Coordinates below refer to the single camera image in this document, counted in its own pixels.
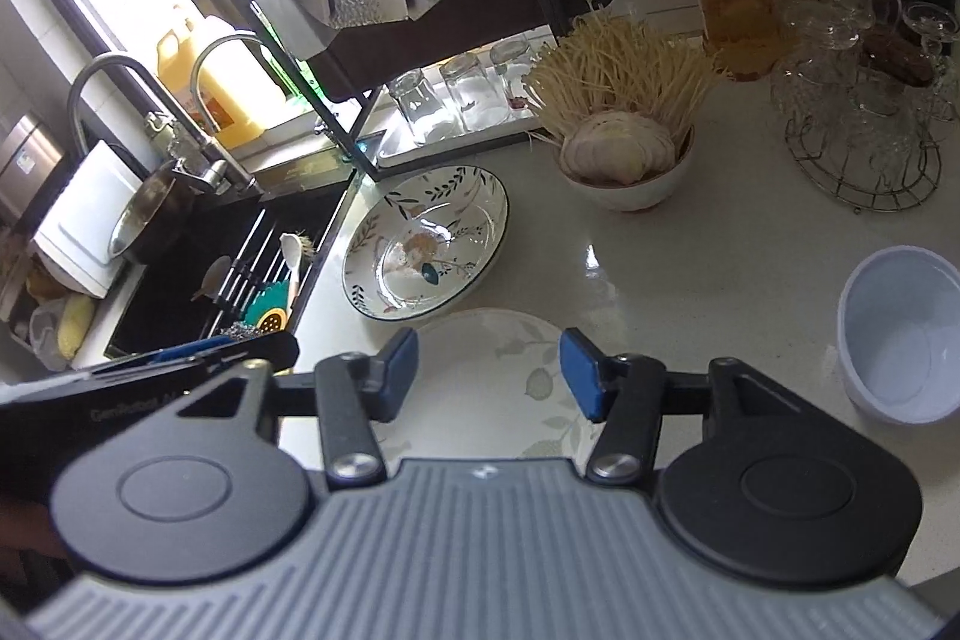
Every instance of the pot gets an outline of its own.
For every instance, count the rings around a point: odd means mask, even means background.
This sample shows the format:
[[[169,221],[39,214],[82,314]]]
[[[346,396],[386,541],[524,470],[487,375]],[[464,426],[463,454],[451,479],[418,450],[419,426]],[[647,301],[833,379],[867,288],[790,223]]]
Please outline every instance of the pot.
[[[184,181],[174,177],[168,161],[136,189],[110,235],[107,255],[153,263],[181,234],[196,198]]]

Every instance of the glass cup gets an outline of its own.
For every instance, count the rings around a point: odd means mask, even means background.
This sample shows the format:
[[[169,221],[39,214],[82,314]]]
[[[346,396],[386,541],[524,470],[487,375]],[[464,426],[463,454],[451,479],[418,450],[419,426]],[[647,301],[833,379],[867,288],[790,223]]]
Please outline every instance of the glass cup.
[[[464,124],[443,106],[421,68],[401,74],[387,90],[400,107],[416,145],[464,134]]]
[[[864,0],[798,1],[787,7],[784,21],[799,43],[774,68],[771,101],[795,133],[808,137],[808,149],[822,150],[856,82],[856,46],[872,14]]]
[[[472,52],[450,58],[440,76],[464,118],[467,131],[479,131],[510,118],[510,107]]]
[[[901,187],[919,146],[910,102],[902,86],[884,74],[864,76],[856,85],[830,142],[832,164],[845,182],[867,193]]]
[[[960,39],[960,23],[942,6],[916,1],[904,9],[904,23],[920,36],[923,54],[933,66],[933,84],[921,94],[917,111],[930,126],[933,138],[942,136],[938,124],[957,121],[957,90],[960,85],[952,60],[943,55],[944,44]]]
[[[490,50],[493,71],[496,71],[496,75],[500,78],[503,95],[515,116],[524,114],[524,110],[527,109],[526,91],[523,90],[521,81],[530,73],[533,54],[533,49],[526,38],[498,42]]]

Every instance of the faucet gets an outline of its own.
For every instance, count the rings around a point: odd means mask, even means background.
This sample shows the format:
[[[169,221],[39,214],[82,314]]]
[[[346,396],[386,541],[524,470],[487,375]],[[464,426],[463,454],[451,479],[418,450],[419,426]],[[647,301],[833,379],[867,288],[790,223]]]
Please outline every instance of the faucet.
[[[200,61],[205,57],[205,53],[206,50],[200,54],[200,58],[197,59],[197,66],[199,66]],[[187,114],[184,107],[179,105],[176,98],[171,95],[171,92],[163,86],[150,70],[126,52],[105,52],[103,55],[98,55],[80,69],[80,73],[77,74],[77,78],[70,86],[70,92],[66,97],[67,116],[69,116],[73,140],[77,145],[77,149],[80,151],[80,155],[86,156],[90,151],[90,147],[86,141],[86,135],[83,133],[83,125],[80,124],[80,93],[83,92],[83,86],[90,80],[90,77],[93,77],[98,71],[102,71],[104,68],[110,66],[125,66],[140,77],[157,100],[166,108],[170,115],[173,116],[174,121],[181,124],[194,142],[197,143],[200,154],[203,155],[209,164],[202,175],[192,175],[191,172],[188,172],[184,168],[184,161],[179,160],[176,162],[176,165],[174,165],[174,176],[185,180],[191,187],[198,191],[203,191],[203,193],[217,193],[224,184],[224,181],[234,186],[237,191],[253,190],[257,193],[263,193],[263,189],[256,183],[253,175],[247,172],[247,170],[227,152],[227,148],[224,148],[224,145],[221,145],[213,136],[210,136],[203,128],[200,128],[197,121]],[[198,101],[197,105],[203,107],[203,112],[206,113],[203,102]]]
[[[221,36],[219,39],[214,39],[204,47],[200,51],[200,55],[197,56],[197,60],[193,62],[193,68],[190,70],[190,97],[193,98],[194,105],[200,111],[200,115],[203,116],[203,122],[206,124],[206,127],[214,134],[220,130],[220,126],[217,124],[217,121],[213,119],[213,115],[210,114],[208,108],[206,108],[206,105],[203,103],[203,98],[200,98],[200,67],[203,66],[203,62],[208,58],[208,55],[221,44],[241,41],[256,42],[256,44],[259,44],[261,47],[265,47],[265,44],[263,44],[260,38],[256,34],[251,33],[251,31],[234,31],[234,33],[229,33]]]

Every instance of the floral plate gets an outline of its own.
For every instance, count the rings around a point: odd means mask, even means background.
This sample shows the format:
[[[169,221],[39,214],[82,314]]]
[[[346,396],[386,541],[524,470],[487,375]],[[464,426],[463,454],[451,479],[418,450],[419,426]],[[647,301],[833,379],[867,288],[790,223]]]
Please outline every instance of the floral plate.
[[[374,423],[391,474],[403,458],[567,456],[582,471],[603,424],[560,374],[560,329],[509,310],[467,310],[416,329],[419,367],[400,415]]]
[[[390,191],[357,226],[344,256],[344,293],[376,320],[424,316],[463,293],[507,230],[507,191],[478,167],[441,167]]]

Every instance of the spoon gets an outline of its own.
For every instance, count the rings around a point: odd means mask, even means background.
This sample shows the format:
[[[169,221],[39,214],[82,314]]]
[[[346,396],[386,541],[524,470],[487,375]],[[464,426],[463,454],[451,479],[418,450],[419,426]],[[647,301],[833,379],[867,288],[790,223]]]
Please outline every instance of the spoon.
[[[287,284],[287,316],[289,317],[299,289],[299,263],[304,256],[304,246],[296,234],[281,234],[280,252],[283,253],[283,261],[287,268],[290,269],[290,282]]]
[[[203,274],[203,281],[200,282],[200,287],[197,289],[197,292],[190,297],[190,301],[195,302],[204,296],[209,296],[211,299],[216,296],[218,290],[220,290],[220,287],[224,284],[224,280],[227,279],[227,275],[230,273],[232,263],[233,259],[229,256],[221,256],[211,263],[210,268]]]

